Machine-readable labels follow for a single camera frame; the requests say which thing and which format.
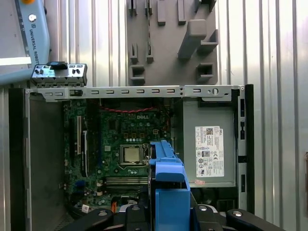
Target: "corrugated metal wall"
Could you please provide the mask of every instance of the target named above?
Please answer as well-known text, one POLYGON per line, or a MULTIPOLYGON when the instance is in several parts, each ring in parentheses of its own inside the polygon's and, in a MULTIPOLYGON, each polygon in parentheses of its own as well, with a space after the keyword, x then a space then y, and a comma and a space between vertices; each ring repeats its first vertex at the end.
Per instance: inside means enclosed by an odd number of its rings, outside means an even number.
POLYGON ((221 84, 255 86, 256 214, 308 227, 308 2, 218 0, 221 84))
MULTIPOLYGON (((45 5, 52 59, 87 63, 90 86, 124 86, 126 0, 45 0, 45 5)), ((218 0, 216 11, 220 84, 255 85, 256 214, 288 231, 305 231, 308 2, 218 0)), ((1 109, 6 101, 0 91, 1 109)), ((1 160, 4 116, 0 111, 1 160)))

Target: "cable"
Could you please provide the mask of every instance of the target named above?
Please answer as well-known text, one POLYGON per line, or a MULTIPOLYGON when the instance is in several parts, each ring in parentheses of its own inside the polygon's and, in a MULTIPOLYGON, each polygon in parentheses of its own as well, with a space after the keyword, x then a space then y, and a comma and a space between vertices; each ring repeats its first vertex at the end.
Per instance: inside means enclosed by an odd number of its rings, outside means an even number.
POLYGON ((143 108, 143 109, 139 109, 139 110, 131 110, 131 111, 126 111, 126 110, 115 110, 115 109, 110 109, 107 107, 101 107, 101 109, 109 111, 109 112, 119 112, 119 113, 138 113, 138 112, 145 112, 145 111, 149 111, 152 110, 154 107, 148 107, 148 108, 143 108))

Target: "circuit board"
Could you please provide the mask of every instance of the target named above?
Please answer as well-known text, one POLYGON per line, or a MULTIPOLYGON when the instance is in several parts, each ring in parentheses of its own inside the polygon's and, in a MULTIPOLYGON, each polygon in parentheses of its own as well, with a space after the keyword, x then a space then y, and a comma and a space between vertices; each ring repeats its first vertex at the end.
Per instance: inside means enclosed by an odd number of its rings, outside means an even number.
POLYGON ((64 189, 77 208, 133 203, 147 185, 150 142, 170 140, 158 109, 114 112, 89 100, 64 102, 64 128, 64 189))

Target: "white sticker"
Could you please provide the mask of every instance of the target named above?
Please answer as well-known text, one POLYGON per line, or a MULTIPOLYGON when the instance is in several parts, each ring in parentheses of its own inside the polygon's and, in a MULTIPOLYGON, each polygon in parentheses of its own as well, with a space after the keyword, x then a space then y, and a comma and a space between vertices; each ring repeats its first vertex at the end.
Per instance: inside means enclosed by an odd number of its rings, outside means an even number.
POLYGON ((81 211, 84 213, 88 213, 89 212, 89 206, 88 205, 82 205, 81 211))
POLYGON ((223 129, 195 127, 197 177, 223 177, 223 129))

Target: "blue plastic bracket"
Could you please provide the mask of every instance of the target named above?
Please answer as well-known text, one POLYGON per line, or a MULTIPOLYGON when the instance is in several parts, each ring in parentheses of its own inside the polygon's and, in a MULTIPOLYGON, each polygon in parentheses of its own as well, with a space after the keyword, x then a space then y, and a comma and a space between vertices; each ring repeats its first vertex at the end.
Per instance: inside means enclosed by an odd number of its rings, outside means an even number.
MULTIPOLYGON (((47 28, 46 15, 43 1, 35 0, 32 4, 24 4, 21 0, 16 0, 16 10, 20 11, 23 26, 21 29, 26 35, 29 54, 32 65, 46 64, 48 62, 50 50, 50 38, 47 28)), ((0 85, 29 80, 32 74, 32 68, 17 71, 5 75, 0 75, 0 85)))
POLYGON ((184 164, 167 141, 151 142, 155 146, 155 180, 182 183, 182 189, 155 190, 155 230, 188 231, 190 222, 190 187, 184 164))

